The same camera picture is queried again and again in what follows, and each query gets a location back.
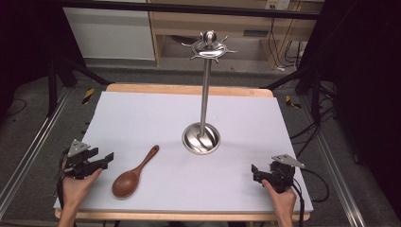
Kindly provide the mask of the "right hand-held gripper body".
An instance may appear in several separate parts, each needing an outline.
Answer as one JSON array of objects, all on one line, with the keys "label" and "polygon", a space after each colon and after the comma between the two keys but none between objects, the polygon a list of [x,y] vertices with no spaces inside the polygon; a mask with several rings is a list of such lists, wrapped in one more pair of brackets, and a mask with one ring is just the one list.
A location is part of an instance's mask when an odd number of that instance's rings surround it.
[{"label": "right hand-held gripper body", "polygon": [[272,175],[270,184],[277,193],[283,193],[293,185],[295,168],[305,168],[305,165],[289,154],[272,156],[271,159],[273,162],[270,164],[270,174]]}]

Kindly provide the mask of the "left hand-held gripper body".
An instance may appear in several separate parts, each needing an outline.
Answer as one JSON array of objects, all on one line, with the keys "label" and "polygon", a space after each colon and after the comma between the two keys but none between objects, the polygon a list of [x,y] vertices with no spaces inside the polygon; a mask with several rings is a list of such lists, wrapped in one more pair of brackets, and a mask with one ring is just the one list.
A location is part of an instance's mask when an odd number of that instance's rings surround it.
[{"label": "left hand-held gripper body", "polygon": [[92,163],[84,158],[84,151],[92,149],[90,145],[82,143],[75,139],[69,149],[66,151],[65,166],[62,173],[79,180],[82,180],[94,173]]}]

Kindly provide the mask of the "brown wooden spoon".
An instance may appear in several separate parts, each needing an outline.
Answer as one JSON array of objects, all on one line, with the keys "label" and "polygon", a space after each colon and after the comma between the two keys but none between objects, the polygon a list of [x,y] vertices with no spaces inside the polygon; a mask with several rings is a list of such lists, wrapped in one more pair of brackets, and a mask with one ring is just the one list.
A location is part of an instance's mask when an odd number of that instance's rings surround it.
[{"label": "brown wooden spoon", "polygon": [[136,190],[144,166],[158,153],[159,149],[160,147],[158,145],[153,146],[137,167],[120,174],[115,179],[112,185],[112,192],[115,197],[126,198]]}]

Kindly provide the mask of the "steel utensil rack stand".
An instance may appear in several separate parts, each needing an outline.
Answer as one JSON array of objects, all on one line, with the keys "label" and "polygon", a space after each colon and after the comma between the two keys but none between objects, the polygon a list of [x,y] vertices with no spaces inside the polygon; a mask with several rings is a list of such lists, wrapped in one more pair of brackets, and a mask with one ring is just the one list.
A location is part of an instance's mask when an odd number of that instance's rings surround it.
[{"label": "steel utensil rack stand", "polygon": [[227,53],[235,53],[234,50],[227,48],[224,43],[228,37],[221,41],[218,40],[217,33],[214,30],[204,31],[200,38],[192,44],[184,44],[190,47],[193,53],[192,60],[203,59],[203,81],[201,86],[201,106],[200,121],[193,123],[185,128],[182,134],[184,147],[196,155],[207,155],[216,151],[221,142],[221,136],[216,127],[206,122],[207,108],[210,90],[210,78],[212,62],[218,62],[218,59]]}]

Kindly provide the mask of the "person's right hand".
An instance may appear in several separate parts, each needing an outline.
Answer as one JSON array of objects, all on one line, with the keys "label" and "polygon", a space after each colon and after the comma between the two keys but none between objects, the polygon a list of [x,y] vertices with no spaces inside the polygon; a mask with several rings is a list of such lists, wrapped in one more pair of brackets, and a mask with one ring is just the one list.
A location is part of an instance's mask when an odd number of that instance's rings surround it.
[{"label": "person's right hand", "polygon": [[292,218],[294,205],[297,199],[292,188],[288,187],[283,193],[278,193],[267,180],[263,180],[262,184],[270,194],[275,215],[278,218]]}]

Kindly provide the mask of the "person's left hand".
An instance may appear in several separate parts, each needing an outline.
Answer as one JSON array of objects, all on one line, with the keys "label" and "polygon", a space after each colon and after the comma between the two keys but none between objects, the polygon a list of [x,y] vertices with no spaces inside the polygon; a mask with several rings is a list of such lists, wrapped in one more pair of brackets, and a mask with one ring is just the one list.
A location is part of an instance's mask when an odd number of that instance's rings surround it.
[{"label": "person's left hand", "polygon": [[99,168],[83,180],[64,177],[62,180],[63,208],[78,209],[91,188],[92,183],[99,177],[101,172],[102,169]]}]

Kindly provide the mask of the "black metal stand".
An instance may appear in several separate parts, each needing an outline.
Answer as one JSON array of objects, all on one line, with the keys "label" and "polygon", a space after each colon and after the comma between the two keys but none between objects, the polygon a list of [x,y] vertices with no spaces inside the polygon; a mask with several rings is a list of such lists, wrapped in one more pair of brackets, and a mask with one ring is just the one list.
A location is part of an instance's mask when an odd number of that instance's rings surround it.
[{"label": "black metal stand", "polygon": [[305,95],[307,91],[311,91],[312,100],[310,104],[310,114],[315,122],[320,123],[321,112],[319,98],[322,90],[322,79],[321,74],[316,67],[307,66],[299,69],[281,79],[278,79],[270,85],[263,86],[263,89],[272,91],[295,79],[298,79],[298,84],[295,87],[295,92],[297,95]]},{"label": "black metal stand", "polygon": [[101,76],[89,70],[86,66],[74,62],[67,57],[54,57],[48,64],[48,116],[51,116],[58,107],[57,79],[60,79],[65,87],[74,87],[78,83],[73,74],[74,70],[79,71],[84,76],[96,81],[101,85],[113,84],[112,81],[102,78]]}]

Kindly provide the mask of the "white cabinet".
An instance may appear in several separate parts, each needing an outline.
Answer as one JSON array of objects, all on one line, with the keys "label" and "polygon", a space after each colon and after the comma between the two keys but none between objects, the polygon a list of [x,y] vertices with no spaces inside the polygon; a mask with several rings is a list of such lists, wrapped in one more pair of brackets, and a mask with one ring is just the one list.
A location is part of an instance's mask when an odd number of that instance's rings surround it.
[{"label": "white cabinet", "polygon": [[155,60],[146,12],[75,8],[63,10],[85,59]]}]

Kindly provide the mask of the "black curtain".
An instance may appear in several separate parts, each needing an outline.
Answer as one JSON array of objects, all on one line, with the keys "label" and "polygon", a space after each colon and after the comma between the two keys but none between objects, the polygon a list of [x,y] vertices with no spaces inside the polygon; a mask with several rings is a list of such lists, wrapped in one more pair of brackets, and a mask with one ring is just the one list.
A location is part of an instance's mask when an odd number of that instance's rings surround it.
[{"label": "black curtain", "polygon": [[324,0],[309,44],[327,41],[323,79],[342,122],[401,218],[401,0]]},{"label": "black curtain", "polygon": [[40,0],[0,0],[0,116],[17,88],[44,77],[51,61],[64,85],[75,85],[72,70],[59,57],[77,49],[61,7]]}]

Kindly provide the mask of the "light wooden shelf unit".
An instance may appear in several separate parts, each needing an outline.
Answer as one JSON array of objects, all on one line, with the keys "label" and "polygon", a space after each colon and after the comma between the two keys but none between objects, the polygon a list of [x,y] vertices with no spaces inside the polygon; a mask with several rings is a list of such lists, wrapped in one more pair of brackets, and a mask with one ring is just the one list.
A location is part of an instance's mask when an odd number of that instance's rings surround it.
[{"label": "light wooden shelf unit", "polygon": [[[267,0],[147,0],[151,4],[195,5],[265,9]],[[324,0],[290,0],[289,11],[320,12]],[[286,50],[293,42],[306,42],[316,24],[315,20],[258,18],[248,16],[207,15],[191,13],[152,12],[149,15],[155,54],[161,57],[162,39],[167,35],[197,37],[202,31],[214,30],[224,38],[255,38],[271,69],[289,64]]]}]

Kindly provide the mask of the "white power strip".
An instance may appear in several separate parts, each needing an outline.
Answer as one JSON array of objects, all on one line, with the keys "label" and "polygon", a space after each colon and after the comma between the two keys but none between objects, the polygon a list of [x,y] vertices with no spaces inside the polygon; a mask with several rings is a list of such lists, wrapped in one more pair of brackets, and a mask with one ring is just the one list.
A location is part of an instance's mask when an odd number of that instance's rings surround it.
[{"label": "white power strip", "polygon": [[287,10],[290,0],[267,0],[265,9]]}]

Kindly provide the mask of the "black metal crossbar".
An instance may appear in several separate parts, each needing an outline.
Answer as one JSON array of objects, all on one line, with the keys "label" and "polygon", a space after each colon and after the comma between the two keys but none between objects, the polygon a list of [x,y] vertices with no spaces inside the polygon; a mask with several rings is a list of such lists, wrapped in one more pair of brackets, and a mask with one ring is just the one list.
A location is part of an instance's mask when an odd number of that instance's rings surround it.
[{"label": "black metal crossbar", "polygon": [[281,19],[300,19],[318,20],[321,15],[318,12],[300,12],[289,10],[272,9],[241,9],[228,7],[207,7],[174,4],[149,4],[114,2],[98,0],[53,0],[54,4],[61,7],[80,8],[80,9],[114,9],[168,13],[192,13],[207,15],[227,15],[227,16],[248,16],[258,18],[281,18]]}]

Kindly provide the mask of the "aluminium floor rail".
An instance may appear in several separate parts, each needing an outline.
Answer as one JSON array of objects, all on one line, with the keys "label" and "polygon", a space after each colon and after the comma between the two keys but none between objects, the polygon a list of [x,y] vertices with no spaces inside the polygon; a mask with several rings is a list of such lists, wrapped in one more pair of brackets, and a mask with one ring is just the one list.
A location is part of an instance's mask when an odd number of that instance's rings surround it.
[{"label": "aluminium floor rail", "polygon": [[35,161],[36,156],[41,150],[49,133],[52,131],[55,123],[57,122],[72,91],[72,88],[63,88],[61,90],[60,96],[56,99],[56,106],[54,107],[53,112],[44,120],[39,131],[36,133],[28,149],[26,150],[22,160],[19,162],[5,188],[0,193],[0,220],[6,214],[12,200],[19,190],[20,185],[26,177],[26,174]]},{"label": "aluminium floor rail", "polygon": [[333,182],[342,209],[350,223],[350,227],[366,227],[366,223],[357,207],[354,196],[352,195],[348,184],[341,174],[340,168],[332,155],[331,149],[329,148],[321,132],[317,133],[317,141],[319,144],[320,154],[323,158],[323,162]]}]

